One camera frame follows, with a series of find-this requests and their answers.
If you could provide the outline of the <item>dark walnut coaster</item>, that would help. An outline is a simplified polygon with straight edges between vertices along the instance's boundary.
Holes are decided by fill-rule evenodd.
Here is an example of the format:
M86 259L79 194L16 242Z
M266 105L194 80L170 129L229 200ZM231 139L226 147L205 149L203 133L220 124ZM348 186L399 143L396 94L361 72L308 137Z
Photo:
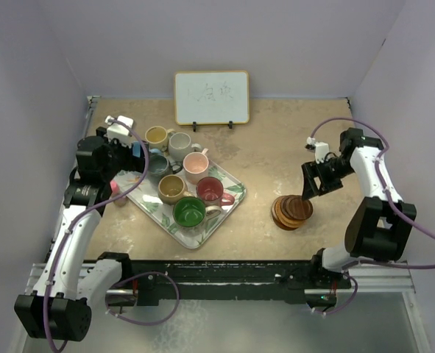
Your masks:
M295 221L309 219L314 211L312 203L302 199L299 195L284 196L280 202L280 208L285 217Z

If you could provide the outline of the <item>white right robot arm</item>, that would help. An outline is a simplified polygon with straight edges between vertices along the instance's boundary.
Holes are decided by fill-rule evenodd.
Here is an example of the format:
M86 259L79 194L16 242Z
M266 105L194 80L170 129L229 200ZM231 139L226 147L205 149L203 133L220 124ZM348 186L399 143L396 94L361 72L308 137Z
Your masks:
M309 269L310 282L325 288L335 279L335 272L349 264L373 260L391 265L399 260L406 247L412 226L396 215L396 206L410 220L417 215L413 204L405 203L392 185L378 138L364 135L362 129L349 128L340 134L339 154L330 152L327 143L313 137L306 148L314 151L314 161L302 164L304 201L342 188L342 179L355 174L363 193L358 209L348 224L344 241L338 246L320 249Z

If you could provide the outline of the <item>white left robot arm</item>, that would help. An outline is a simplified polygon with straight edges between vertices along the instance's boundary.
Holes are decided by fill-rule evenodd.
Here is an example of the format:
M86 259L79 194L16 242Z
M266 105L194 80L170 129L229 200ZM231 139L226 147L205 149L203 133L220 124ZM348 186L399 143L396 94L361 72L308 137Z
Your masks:
M77 164L69 175L63 213L47 264L31 290L17 297L14 310L31 338L49 341L84 339L92 310L114 285L125 288L133 271L126 254L107 254L91 272L80 276L85 252L108 203L111 181L120 171L145 174L146 145L135 154L133 129L116 119L77 144Z

